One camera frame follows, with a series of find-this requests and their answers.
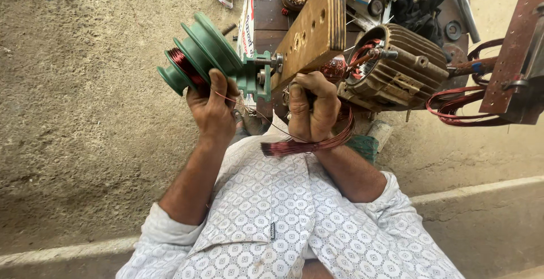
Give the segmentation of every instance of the shirt sleeve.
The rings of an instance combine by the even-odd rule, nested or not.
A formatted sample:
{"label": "shirt sleeve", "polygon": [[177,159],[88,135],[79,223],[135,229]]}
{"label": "shirt sleeve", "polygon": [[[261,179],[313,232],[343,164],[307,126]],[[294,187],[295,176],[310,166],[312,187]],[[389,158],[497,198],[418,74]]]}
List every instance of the shirt sleeve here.
{"label": "shirt sleeve", "polygon": [[384,193],[375,201],[357,203],[356,207],[391,237],[398,248],[399,260],[414,277],[464,279],[423,227],[422,217],[412,207],[408,196],[400,191],[395,175],[382,174],[387,179]]}
{"label": "shirt sleeve", "polygon": [[131,259],[118,271],[116,279],[171,279],[193,247],[202,228],[178,223],[153,203]]}

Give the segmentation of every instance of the man's right hand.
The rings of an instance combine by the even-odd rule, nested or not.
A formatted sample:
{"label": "man's right hand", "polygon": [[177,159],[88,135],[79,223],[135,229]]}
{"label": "man's right hand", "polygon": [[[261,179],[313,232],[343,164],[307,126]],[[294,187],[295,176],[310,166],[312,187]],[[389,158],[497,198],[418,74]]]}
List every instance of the man's right hand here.
{"label": "man's right hand", "polygon": [[[309,111],[304,88],[317,96],[313,102],[313,112]],[[295,141],[320,142],[330,138],[340,110],[336,86],[319,71],[296,74],[289,87],[289,110],[289,134]]]}
{"label": "man's right hand", "polygon": [[212,81],[209,97],[202,96],[198,91],[189,88],[187,104],[199,127],[199,140],[213,142],[217,147],[226,148],[236,132],[236,122],[232,114],[235,103],[225,100],[215,92],[230,99],[236,99],[240,91],[236,82],[225,78],[218,69],[211,69],[208,74]]}

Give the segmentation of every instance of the shirt label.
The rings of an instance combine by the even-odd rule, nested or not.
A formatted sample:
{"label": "shirt label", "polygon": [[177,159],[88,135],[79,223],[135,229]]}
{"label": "shirt label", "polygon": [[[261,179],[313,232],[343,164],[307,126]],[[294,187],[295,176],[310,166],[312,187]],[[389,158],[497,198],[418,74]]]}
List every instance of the shirt label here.
{"label": "shirt label", "polygon": [[270,224],[270,240],[273,241],[276,239],[276,222]]}

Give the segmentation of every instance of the blue tape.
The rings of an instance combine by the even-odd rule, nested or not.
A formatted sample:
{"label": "blue tape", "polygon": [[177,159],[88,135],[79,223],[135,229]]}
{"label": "blue tape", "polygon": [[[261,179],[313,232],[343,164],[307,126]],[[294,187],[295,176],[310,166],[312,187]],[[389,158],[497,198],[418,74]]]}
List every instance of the blue tape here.
{"label": "blue tape", "polygon": [[476,63],[472,64],[472,69],[476,73],[480,73],[480,67],[481,67],[481,62],[476,62]]}

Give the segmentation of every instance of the concrete floor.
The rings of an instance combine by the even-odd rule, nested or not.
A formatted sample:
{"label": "concrete floor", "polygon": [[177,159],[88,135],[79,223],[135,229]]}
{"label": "concrete floor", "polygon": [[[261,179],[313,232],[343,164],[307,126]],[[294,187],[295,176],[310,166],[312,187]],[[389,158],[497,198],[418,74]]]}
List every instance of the concrete floor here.
{"label": "concrete floor", "polygon": [[[516,1],[472,0],[483,40],[504,35]],[[0,0],[0,253],[139,233],[197,136],[154,68],[195,11],[221,26],[240,7]],[[379,117],[396,127],[379,163],[411,196],[542,174],[543,122],[460,129],[423,111],[409,123]]]}
{"label": "concrete floor", "polygon": [[[471,0],[483,41],[504,38],[517,0]],[[482,57],[498,55],[498,50]],[[476,113],[479,103],[464,109]],[[539,176],[544,172],[544,118],[536,126],[455,128],[427,111],[383,113],[395,131],[377,162],[397,174],[409,196]]]}

